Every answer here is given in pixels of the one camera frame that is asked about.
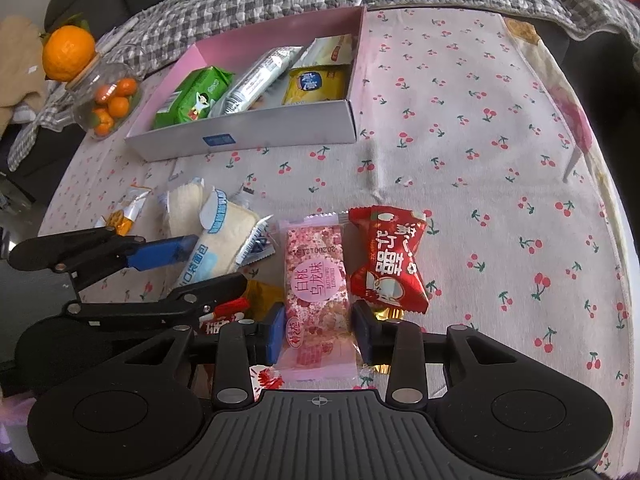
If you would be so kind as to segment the red candy pack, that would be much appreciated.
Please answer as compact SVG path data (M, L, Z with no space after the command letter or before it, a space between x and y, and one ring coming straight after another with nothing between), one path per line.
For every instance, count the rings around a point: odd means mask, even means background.
M349 279L352 294L381 308L424 314L428 298L416 254L426 231L422 211L375 205L348 212L367 261Z
M245 312L249 308L250 303L245 297L218 304L215 309L198 319L198 332L203 335L216 335L222 326L245 318Z

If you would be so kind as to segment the yellow orange biscuit pack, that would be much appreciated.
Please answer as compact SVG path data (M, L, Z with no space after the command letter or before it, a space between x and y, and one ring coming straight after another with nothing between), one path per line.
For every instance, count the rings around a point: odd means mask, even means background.
M150 196L151 189L145 186L130 186L122 199L108 214L96 220L96 228L112 228L117 235L126 236L134 226L138 215Z

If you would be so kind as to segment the gold bar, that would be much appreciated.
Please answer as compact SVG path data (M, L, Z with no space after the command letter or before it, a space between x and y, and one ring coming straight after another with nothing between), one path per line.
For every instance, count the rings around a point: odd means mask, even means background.
M261 321L274 304L285 300L284 289L281 286L267 284L257 280L249 280L244 292L250 308L250 317Z

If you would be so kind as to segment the pink nougat snack pack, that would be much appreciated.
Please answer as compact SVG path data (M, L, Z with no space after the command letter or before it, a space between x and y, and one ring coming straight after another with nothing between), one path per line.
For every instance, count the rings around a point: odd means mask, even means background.
M280 223L285 329L276 369L286 382L357 375L343 224L340 214L314 214Z

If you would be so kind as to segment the white blue bread pack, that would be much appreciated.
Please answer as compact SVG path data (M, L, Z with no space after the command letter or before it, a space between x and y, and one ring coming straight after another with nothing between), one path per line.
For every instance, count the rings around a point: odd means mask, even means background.
M193 285L235 272L265 239L270 216L252 209L254 190L243 185L228 196L212 188L198 220L202 227L175 287Z

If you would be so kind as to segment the blue white truffle pack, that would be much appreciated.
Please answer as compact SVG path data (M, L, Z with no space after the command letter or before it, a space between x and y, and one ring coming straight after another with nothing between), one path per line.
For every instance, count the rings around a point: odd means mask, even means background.
M274 248L268 233L270 220L270 216L260 218L256 226L250 230L250 235L235 257L235 264L239 268L241 266L250 266L276 253L276 248Z

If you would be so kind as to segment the green snack pack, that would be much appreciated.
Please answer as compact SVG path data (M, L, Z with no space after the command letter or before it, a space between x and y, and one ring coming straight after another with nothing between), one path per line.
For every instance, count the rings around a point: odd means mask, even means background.
M157 110L153 129L206 118L231 84L233 74L217 66L192 70Z

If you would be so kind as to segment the silver long snack pack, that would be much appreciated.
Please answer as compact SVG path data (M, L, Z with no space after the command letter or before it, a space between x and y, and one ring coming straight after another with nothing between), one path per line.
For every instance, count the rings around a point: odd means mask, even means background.
M287 46L265 52L214 105L209 118L248 110L285 73L302 50L302 46Z

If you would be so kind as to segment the cream red label pack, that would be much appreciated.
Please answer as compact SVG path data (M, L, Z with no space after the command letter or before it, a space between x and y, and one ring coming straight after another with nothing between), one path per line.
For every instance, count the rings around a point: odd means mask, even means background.
M352 34L316 38L292 65L293 68L349 65L354 59Z

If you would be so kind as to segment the clear white cracker pack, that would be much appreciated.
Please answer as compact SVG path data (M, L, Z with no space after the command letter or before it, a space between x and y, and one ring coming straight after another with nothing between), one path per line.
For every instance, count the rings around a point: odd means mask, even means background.
M206 198L203 178L171 182L158 196L165 233L169 237L200 235L203 231L200 213Z

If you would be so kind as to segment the glass jar with tangerines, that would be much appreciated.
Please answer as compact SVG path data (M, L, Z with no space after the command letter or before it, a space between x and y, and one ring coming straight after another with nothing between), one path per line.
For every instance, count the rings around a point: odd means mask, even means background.
M78 125L93 139L103 140L126 122L141 98L141 79L126 63L106 62L97 55L65 85L54 123Z

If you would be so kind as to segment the cherry print tablecloth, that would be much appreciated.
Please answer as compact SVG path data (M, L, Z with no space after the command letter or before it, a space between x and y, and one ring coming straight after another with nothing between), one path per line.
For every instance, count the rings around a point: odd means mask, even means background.
M584 382L614 419L600 471L639 461L639 265L582 110L542 44L470 10L372 12L352 143L144 162L122 133L81 143L42 224L90 228L131 185L247 185L263 214L422 210L429 330L464 323Z

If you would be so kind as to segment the beige cloth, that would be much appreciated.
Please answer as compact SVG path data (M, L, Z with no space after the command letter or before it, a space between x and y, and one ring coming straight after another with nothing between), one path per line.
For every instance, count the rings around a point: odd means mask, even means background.
M47 84L40 31L34 23L24 16L8 16L1 21L0 41L1 132L4 132L14 108L21 102L40 112L47 99Z

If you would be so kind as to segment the large orange fruit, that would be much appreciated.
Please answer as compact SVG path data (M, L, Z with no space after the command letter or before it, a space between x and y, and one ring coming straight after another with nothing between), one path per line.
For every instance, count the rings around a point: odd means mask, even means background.
M65 25L49 36L43 46L42 66L54 81L73 80L96 55L96 40L90 32L75 25Z

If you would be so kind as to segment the pink and white box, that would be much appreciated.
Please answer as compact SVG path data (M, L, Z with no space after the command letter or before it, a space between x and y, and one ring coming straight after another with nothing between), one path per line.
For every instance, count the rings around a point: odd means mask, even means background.
M127 145L156 162L355 142L366 14L362 6L306 12L196 42L154 79Z

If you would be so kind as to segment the dark grey sofa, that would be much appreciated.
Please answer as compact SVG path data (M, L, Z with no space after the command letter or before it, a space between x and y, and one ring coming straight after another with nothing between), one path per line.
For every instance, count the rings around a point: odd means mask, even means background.
M639 10L625 0L51 0L47 30L84 18L103 35L128 18L159 68L188 44L244 24L338 6L464 6L525 18L577 87L614 174L629 179L639 167Z

